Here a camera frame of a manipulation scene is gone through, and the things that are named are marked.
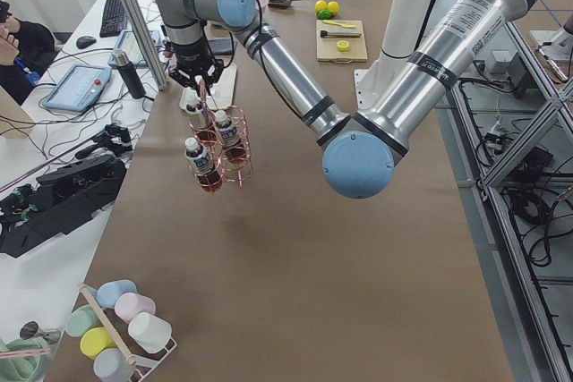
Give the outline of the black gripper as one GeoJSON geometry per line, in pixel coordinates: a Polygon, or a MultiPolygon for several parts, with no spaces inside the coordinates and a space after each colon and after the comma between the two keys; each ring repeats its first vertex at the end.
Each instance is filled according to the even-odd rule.
{"type": "Polygon", "coordinates": [[[175,65],[169,67],[168,74],[182,87],[198,90],[197,77],[201,77],[207,86],[219,81],[224,63],[213,55],[208,41],[185,45],[171,42],[171,48],[175,54],[175,65]]]}

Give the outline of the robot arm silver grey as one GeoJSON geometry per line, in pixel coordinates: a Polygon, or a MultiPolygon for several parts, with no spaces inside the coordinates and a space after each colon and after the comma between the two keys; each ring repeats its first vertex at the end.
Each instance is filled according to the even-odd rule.
{"type": "Polygon", "coordinates": [[[506,23],[537,0],[457,0],[372,106],[342,112],[266,23],[256,0],[155,0],[175,50],[171,77],[192,86],[215,67],[205,21],[235,34],[283,101],[317,137],[330,187],[366,199],[390,182],[408,140],[506,23]]]}

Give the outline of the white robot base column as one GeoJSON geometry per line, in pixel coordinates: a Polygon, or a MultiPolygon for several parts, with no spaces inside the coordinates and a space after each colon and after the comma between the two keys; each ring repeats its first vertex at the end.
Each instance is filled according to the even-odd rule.
{"type": "Polygon", "coordinates": [[[365,109],[387,89],[430,28],[437,0],[392,0],[378,58],[355,70],[357,106],[365,109]]]}

